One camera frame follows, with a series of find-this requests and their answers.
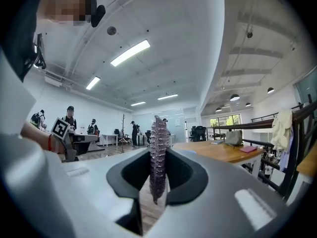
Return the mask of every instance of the gray bag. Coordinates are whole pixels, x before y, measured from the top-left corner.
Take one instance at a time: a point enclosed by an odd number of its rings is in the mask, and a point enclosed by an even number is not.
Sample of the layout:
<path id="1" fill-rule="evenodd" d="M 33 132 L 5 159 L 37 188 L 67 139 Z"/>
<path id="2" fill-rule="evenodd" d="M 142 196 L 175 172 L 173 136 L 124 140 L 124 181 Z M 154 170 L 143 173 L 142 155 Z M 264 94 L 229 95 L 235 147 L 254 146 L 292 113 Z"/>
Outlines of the gray bag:
<path id="1" fill-rule="evenodd" d="M 226 139 L 224 141 L 228 145 L 241 145 L 242 144 L 242 131 L 228 131 L 226 133 Z"/>

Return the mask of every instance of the white towel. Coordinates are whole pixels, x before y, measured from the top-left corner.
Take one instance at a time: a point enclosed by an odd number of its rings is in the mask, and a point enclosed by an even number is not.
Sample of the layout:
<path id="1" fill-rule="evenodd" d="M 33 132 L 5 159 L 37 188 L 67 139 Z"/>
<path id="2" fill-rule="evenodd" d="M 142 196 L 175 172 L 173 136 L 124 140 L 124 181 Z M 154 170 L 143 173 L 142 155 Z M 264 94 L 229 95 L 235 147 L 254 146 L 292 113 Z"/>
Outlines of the white towel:
<path id="1" fill-rule="evenodd" d="M 289 137 L 292 126 L 292 111 L 282 110 L 272 123 L 273 137 L 271 143 L 277 150 L 288 151 Z"/>

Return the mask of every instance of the pink notebook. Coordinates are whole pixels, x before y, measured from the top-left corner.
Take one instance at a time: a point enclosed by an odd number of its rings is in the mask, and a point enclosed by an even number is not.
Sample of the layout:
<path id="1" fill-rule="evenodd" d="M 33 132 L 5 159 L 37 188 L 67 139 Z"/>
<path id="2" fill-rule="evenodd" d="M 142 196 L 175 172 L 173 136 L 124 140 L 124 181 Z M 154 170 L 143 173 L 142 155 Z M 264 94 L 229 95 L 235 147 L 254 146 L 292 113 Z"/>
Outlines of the pink notebook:
<path id="1" fill-rule="evenodd" d="M 240 148 L 240 151 L 245 152 L 245 153 L 249 153 L 252 152 L 254 150 L 256 150 L 257 148 L 254 146 L 245 146 L 243 148 Z"/>

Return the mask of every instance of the red bracelet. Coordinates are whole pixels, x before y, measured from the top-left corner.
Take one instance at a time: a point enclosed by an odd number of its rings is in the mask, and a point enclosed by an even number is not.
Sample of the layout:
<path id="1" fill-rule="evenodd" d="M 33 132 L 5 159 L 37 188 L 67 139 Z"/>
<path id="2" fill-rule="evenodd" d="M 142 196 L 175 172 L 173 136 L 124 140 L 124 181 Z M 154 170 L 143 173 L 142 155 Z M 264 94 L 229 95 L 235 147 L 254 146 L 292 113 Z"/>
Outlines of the red bracelet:
<path id="1" fill-rule="evenodd" d="M 50 136 L 49 136 L 49 147 L 48 147 L 50 152 L 52 151 L 51 136 L 52 136 L 52 134 L 50 134 Z"/>

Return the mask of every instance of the clear plastic spiky object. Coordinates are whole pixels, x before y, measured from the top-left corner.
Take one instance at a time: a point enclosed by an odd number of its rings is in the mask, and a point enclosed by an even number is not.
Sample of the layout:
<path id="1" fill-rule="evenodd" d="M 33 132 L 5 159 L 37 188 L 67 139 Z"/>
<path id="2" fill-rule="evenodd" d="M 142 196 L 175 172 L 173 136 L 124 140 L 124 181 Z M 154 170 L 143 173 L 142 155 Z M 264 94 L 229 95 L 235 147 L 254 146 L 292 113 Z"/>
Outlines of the clear plastic spiky object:
<path id="1" fill-rule="evenodd" d="M 150 191 L 155 204 L 158 204 L 158 199 L 163 195 L 165 190 L 165 151 L 167 146 L 168 132 L 166 124 L 158 116 L 155 116 L 150 139 Z"/>

